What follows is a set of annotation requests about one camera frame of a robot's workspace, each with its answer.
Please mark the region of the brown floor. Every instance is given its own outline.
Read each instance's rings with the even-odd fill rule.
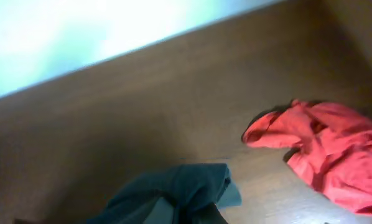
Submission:
[[[371,223],[240,135],[292,98],[372,107],[371,71],[316,1],[289,1],[0,100],[0,223],[73,223],[148,169],[227,162],[229,223]]]

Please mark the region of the clothing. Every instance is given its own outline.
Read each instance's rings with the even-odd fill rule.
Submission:
[[[226,164],[193,164],[139,176],[87,224],[209,223],[201,211],[241,204]]]
[[[294,100],[261,114],[242,141],[291,147],[291,169],[314,190],[354,213],[372,215],[372,120],[336,103]]]

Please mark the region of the brown wall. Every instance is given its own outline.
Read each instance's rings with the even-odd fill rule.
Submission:
[[[372,0],[325,0],[372,67]]]

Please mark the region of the crumpled red cloth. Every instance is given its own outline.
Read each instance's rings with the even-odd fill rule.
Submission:
[[[287,161],[314,190],[357,214],[372,215],[372,120],[336,103],[294,100],[254,121],[250,147],[296,147]]]

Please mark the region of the blue fabric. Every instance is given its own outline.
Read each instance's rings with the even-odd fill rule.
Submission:
[[[162,197],[175,208],[174,218],[180,209],[190,216],[210,203],[217,203],[218,208],[241,204],[226,164],[182,165],[139,176],[109,202],[101,215],[86,223],[143,223]]]

